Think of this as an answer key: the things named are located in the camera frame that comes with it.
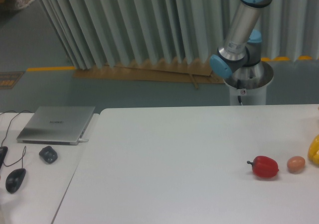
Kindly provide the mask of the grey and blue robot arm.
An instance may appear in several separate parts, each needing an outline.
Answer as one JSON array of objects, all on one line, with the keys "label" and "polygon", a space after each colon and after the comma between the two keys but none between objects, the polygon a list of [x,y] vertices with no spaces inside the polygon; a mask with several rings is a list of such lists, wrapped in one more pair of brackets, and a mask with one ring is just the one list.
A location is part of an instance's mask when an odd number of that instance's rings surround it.
[{"label": "grey and blue robot arm", "polygon": [[225,79],[259,64],[262,55],[318,59],[319,0],[239,0],[210,67]]}]

